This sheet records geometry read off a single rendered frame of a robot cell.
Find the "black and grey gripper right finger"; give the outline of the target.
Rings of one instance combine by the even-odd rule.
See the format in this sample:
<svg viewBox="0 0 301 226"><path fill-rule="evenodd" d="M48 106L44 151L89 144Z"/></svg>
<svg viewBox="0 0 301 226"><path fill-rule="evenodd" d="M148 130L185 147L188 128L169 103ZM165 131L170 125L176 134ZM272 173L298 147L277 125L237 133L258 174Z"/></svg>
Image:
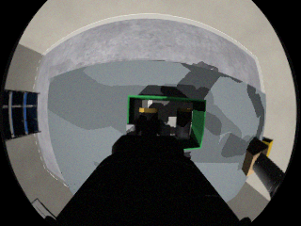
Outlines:
<svg viewBox="0 0 301 226"><path fill-rule="evenodd" d="M157 134L159 136L170 136L170 125L165 124L161 119L157 120Z"/></svg>

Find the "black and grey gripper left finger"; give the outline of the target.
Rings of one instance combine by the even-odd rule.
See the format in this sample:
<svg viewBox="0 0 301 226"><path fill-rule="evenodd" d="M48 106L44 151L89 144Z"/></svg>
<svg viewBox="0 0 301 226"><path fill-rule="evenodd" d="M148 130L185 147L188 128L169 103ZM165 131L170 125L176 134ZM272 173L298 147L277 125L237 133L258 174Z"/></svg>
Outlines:
<svg viewBox="0 0 301 226"><path fill-rule="evenodd" d="M139 119L136 118L132 123L126 124L126 135L138 135L139 133Z"/></svg>

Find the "green open-top box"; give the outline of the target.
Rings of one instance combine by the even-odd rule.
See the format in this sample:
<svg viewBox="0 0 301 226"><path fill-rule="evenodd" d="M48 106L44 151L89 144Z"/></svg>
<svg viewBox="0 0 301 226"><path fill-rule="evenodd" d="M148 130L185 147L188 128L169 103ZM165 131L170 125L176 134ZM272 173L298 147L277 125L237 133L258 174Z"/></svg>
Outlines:
<svg viewBox="0 0 301 226"><path fill-rule="evenodd" d="M206 100L128 95L127 123L132 123L136 118L139 119L139 107L158 108L158 119L170 125L170 135L182 144L184 150L201 149L206 117ZM177 108L192 108L189 137L175 136Z"/></svg>

